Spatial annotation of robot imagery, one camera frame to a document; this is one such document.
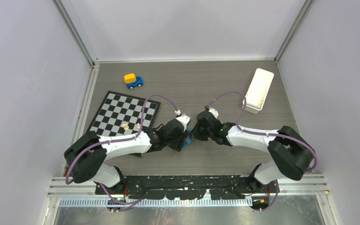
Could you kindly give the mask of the blue card holder wallet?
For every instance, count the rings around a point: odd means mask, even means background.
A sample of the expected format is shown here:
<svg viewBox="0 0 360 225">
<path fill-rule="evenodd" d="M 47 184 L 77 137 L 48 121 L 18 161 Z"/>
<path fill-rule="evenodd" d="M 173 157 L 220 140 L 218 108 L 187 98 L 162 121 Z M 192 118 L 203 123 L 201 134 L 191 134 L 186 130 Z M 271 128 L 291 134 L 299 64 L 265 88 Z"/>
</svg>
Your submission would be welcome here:
<svg viewBox="0 0 360 225">
<path fill-rule="evenodd" d="M 185 150 L 187 147 L 189 147 L 193 143 L 194 138 L 189 134 L 191 131 L 192 131 L 192 128 L 187 127 L 186 131 L 184 132 L 183 145 L 182 145 L 181 151 Z"/>
</svg>

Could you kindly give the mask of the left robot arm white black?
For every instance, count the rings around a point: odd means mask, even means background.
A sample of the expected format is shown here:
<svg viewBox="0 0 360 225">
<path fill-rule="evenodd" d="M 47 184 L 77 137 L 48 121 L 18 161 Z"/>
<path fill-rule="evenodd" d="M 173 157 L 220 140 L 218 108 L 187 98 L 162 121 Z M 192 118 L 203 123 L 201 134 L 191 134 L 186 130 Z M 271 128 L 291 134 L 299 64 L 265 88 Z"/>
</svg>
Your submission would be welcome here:
<svg viewBox="0 0 360 225">
<path fill-rule="evenodd" d="M 189 123 L 190 117 L 183 114 L 159 129 L 146 128 L 137 134 L 98 136 L 95 131 L 88 131 L 64 152 L 68 165 L 66 183 L 91 180 L 120 194 L 125 188 L 122 173 L 105 161 L 128 154 L 161 151 L 165 147 L 181 151 Z"/>
</svg>

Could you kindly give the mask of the white plastic box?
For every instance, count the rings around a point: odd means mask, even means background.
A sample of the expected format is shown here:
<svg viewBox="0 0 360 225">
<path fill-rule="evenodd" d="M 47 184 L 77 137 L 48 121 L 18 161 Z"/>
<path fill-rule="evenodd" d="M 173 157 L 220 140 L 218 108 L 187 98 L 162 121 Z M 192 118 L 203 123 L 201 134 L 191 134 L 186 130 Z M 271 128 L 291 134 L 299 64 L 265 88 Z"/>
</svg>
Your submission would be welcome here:
<svg viewBox="0 0 360 225">
<path fill-rule="evenodd" d="M 274 73 L 257 68 L 242 102 L 242 108 L 250 113 L 258 114 L 264 106 Z"/>
</svg>

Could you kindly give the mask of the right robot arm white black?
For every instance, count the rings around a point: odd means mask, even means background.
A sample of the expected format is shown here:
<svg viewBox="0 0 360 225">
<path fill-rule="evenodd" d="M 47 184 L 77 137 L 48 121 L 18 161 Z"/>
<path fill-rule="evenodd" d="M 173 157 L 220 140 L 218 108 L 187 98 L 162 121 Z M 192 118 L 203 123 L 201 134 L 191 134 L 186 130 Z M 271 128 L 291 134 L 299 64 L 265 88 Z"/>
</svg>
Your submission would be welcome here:
<svg viewBox="0 0 360 225">
<path fill-rule="evenodd" d="M 267 152 L 271 161 L 258 164 L 247 177 L 254 192 L 262 192 L 275 180 L 286 177 L 299 181 L 315 159 L 315 151 L 291 127 L 279 130 L 260 130 L 236 123 L 222 123 L 212 109 L 196 117 L 190 136 L 200 141 L 213 140 L 218 145 L 242 146 Z"/>
</svg>

